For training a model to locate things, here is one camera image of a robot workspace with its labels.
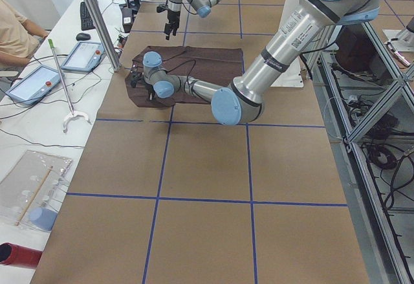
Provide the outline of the clear plastic bag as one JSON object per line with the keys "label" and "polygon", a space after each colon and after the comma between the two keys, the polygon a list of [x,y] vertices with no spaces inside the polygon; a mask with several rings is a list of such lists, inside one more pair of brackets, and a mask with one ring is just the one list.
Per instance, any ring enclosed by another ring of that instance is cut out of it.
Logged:
{"label": "clear plastic bag", "polygon": [[30,222],[29,213],[37,207],[59,212],[71,166],[70,158],[27,150],[1,180],[1,221],[44,231]]}

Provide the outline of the teach pendant tablet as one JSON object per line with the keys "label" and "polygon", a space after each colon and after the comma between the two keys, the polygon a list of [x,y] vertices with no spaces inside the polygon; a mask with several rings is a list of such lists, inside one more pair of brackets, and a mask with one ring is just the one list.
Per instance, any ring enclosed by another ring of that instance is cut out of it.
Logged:
{"label": "teach pendant tablet", "polygon": [[61,64],[61,69],[71,72],[91,72],[100,64],[104,52],[101,43],[79,41]]}
{"label": "teach pendant tablet", "polygon": [[42,100],[59,82],[60,76],[56,69],[41,65],[13,84],[6,95],[14,103],[33,105]]}

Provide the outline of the far teach pendant tablet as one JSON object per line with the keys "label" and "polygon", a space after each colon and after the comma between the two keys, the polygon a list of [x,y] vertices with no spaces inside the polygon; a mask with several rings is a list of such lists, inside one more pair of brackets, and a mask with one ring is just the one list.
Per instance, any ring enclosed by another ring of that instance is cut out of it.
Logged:
{"label": "far teach pendant tablet", "polygon": [[61,69],[71,72],[91,72],[100,64],[104,52],[101,43],[79,41],[61,64]]}

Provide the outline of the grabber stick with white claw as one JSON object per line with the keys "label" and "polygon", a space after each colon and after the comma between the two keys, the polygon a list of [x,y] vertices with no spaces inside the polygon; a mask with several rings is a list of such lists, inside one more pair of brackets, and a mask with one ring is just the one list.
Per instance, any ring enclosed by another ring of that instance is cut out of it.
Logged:
{"label": "grabber stick with white claw", "polygon": [[90,120],[89,115],[87,113],[84,113],[84,112],[79,111],[79,110],[75,110],[74,105],[71,102],[71,98],[70,98],[68,90],[67,90],[67,84],[65,82],[64,73],[63,73],[63,71],[60,67],[60,63],[58,61],[58,56],[56,54],[53,41],[51,39],[48,39],[48,43],[49,43],[49,47],[50,47],[51,52],[52,52],[52,56],[54,58],[54,62],[55,62],[56,67],[57,67],[57,71],[58,71],[58,74],[59,74],[59,77],[60,77],[60,83],[63,87],[65,97],[66,97],[66,100],[67,100],[67,103],[68,103],[68,106],[69,106],[69,114],[63,119],[63,132],[67,133],[68,125],[69,125],[69,122],[71,120],[74,120],[75,118],[81,117],[81,118],[84,118],[87,121],[87,123],[89,123],[89,124],[91,124],[91,120]]}

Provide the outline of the red cylinder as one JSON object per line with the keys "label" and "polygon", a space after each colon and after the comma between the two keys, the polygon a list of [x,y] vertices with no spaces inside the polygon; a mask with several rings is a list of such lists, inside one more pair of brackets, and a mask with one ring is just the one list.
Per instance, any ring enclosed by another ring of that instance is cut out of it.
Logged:
{"label": "red cylinder", "polygon": [[1,244],[1,264],[12,267],[35,269],[43,252],[12,243]]}

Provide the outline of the person in beige shirt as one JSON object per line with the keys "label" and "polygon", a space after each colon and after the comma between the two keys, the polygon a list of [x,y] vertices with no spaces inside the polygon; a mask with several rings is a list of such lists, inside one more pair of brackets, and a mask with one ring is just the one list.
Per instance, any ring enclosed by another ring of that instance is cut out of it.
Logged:
{"label": "person in beige shirt", "polygon": [[1,70],[25,67],[49,31],[1,0]]}

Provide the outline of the black keyboard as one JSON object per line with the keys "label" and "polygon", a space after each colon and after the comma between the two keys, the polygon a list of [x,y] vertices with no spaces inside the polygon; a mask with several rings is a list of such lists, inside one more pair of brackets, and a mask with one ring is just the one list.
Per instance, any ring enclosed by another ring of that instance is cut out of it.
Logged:
{"label": "black keyboard", "polygon": [[80,3],[80,25],[82,31],[94,29],[93,19],[83,1]]}

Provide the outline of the aluminium frame post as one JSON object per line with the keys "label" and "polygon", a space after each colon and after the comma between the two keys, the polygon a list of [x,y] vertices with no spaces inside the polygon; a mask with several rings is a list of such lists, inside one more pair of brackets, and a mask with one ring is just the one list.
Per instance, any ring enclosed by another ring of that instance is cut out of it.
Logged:
{"label": "aluminium frame post", "polygon": [[97,0],[83,0],[91,14],[93,23],[97,30],[100,41],[104,47],[105,53],[111,62],[111,66],[115,72],[118,72],[121,64],[117,53],[115,52],[108,29],[100,12]]}

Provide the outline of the dark brown t-shirt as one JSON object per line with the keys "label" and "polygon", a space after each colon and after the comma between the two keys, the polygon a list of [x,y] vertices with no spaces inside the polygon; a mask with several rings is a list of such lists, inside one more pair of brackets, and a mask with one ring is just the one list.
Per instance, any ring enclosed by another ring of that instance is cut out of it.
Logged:
{"label": "dark brown t-shirt", "polygon": [[184,93],[176,93],[171,98],[161,99],[156,95],[148,100],[142,73],[143,58],[147,52],[160,54],[163,67],[170,73],[191,76],[205,82],[225,87],[236,76],[242,75],[243,51],[241,49],[218,49],[201,47],[148,46],[132,60],[132,69],[125,78],[129,99],[139,107],[164,108],[176,103],[205,104],[200,98]]}

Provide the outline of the near teach pendant tablet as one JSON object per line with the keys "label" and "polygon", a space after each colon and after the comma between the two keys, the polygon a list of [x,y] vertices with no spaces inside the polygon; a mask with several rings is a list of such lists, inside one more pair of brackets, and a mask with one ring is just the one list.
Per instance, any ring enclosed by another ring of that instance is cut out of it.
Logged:
{"label": "near teach pendant tablet", "polygon": [[56,69],[41,65],[13,84],[6,95],[14,103],[33,105],[42,100],[59,82],[60,76]]}

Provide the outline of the black computer mouse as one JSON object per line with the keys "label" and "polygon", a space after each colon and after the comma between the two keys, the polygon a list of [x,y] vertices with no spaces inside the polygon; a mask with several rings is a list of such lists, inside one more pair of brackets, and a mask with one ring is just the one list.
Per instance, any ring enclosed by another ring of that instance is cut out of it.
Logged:
{"label": "black computer mouse", "polygon": [[87,41],[90,40],[91,35],[88,33],[84,33],[84,32],[80,32],[76,35],[76,40],[77,41]]}

